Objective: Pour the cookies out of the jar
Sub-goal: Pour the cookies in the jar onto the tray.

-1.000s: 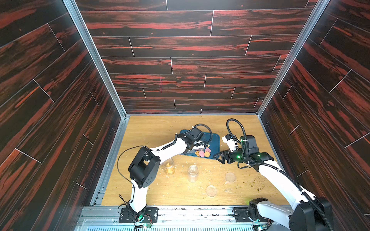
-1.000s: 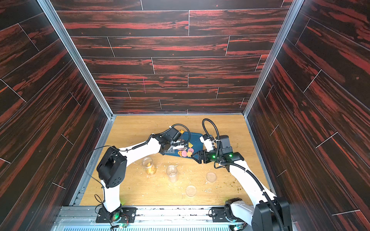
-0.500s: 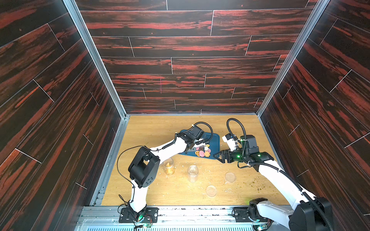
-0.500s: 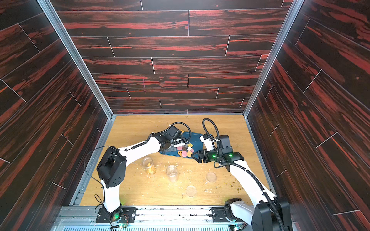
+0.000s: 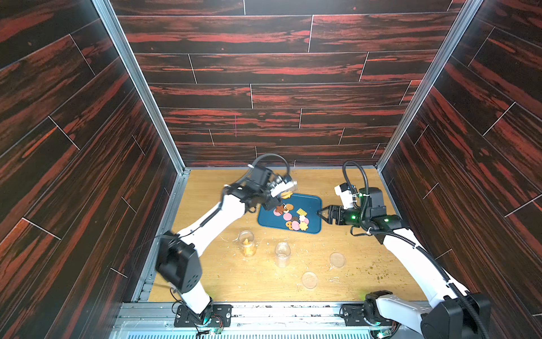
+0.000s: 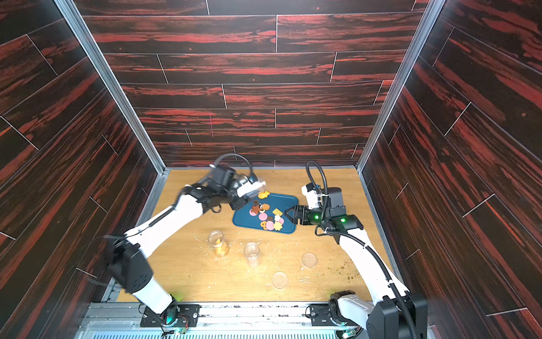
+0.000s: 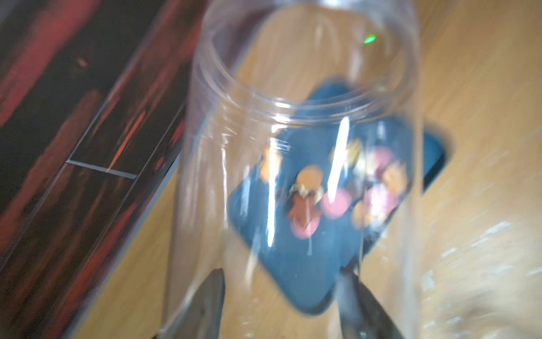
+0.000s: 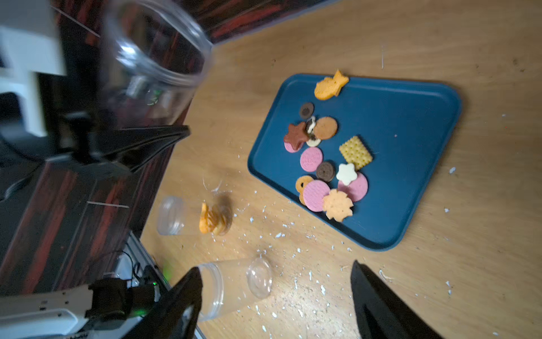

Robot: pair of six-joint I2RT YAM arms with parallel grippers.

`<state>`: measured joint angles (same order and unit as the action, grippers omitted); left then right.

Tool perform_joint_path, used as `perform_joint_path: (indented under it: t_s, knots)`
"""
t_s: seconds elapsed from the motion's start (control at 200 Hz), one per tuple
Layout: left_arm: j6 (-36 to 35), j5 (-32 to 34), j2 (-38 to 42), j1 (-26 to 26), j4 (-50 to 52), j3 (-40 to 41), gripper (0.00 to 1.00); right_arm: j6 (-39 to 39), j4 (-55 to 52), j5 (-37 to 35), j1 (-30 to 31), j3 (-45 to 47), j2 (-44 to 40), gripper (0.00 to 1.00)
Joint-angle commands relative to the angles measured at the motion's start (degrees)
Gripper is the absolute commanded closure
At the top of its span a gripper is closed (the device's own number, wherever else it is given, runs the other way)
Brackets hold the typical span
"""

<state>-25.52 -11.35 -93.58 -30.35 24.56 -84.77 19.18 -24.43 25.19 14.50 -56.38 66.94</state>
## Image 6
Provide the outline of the clear jar with yellow cookies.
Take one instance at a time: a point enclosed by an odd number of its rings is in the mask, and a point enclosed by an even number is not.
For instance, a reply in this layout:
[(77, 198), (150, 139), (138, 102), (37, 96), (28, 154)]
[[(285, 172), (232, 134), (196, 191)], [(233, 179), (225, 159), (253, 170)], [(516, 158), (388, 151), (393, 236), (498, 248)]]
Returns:
[(218, 258), (225, 257), (230, 250), (230, 247), (225, 239), (224, 233), (219, 230), (214, 230), (209, 234), (207, 239), (209, 245), (213, 249), (214, 254)]

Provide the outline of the clear jar with mixed cookies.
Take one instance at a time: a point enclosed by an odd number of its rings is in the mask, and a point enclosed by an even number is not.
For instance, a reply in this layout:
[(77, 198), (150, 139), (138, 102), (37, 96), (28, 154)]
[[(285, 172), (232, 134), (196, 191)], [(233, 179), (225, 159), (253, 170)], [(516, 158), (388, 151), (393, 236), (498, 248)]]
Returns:
[(261, 265), (261, 250), (255, 242), (249, 242), (245, 245), (244, 256), (249, 267), (257, 268)]

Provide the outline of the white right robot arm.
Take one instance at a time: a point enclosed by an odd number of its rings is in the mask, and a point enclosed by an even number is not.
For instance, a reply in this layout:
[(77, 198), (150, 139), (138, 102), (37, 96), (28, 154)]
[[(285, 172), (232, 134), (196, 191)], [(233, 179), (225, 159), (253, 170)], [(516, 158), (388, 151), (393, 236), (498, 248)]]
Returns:
[(361, 299), (351, 290), (330, 295), (330, 320), (338, 326), (355, 326), (341, 338), (426, 338), (428, 304), (412, 294), (386, 266), (374, 249), (358, 217), (345, 206), (310, 208), (294, 206), (285, 211), (294, 224), (314, 225), (317, 236), (333, 237), (357, 268), (371, 295)]

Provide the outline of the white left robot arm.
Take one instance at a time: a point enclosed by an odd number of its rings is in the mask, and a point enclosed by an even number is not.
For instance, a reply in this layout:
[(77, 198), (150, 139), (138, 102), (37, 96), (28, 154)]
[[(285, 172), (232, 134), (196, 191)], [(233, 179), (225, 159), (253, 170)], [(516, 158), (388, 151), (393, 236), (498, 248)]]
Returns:
[(185, 225), (222, 204), (237, 210), (264, 190), (265, 182), (236, 187), (185, 186), (174, 204), (107, 245), (107, 270), (154, 314), (166, 319), (176, 312), (176, 300), (154, 278), (148, 258)]

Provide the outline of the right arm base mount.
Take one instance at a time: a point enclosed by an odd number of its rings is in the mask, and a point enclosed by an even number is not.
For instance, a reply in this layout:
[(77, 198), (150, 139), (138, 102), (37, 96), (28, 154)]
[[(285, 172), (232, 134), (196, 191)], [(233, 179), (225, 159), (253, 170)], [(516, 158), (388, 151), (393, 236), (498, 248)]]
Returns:
[(354, 322), (344, 318), (340, 313), (339, 299), (341, 297), (353, 296), (355, 293), (351, 290), (336, 292), (330, 295), (327, 304), (310, 304), (307, 306), (304, 316), (310, 319), (312, 326), (324, 326), (329, 323), (335, 326), (353, 325)]

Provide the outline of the clear jar with pink cookie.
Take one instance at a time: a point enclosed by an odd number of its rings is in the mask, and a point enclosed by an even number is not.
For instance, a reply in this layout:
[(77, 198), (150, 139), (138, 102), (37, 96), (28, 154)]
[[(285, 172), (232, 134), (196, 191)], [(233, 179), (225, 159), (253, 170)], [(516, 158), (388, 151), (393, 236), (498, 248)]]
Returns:
[(242, 186), (242, 188), (244, 189), (243, 196), (246, 196), (248, 199), (252, 199), (254, 196), (258, 196), (259, 193), (264, 192), (265, 186), (265, 182), (247, 183)]

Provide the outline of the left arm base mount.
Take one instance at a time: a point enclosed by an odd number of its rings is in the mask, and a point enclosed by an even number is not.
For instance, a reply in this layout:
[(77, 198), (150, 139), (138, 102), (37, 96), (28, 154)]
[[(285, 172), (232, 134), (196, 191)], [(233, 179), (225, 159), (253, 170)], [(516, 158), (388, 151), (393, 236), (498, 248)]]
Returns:
[(194, 303), (172, 303), (160, 314), (146, 307), (142, 313), (140, 327), (158, 330), (161, 338), (184, 335), (190, 328), (195, 328), (200, 316), (201, 305)]

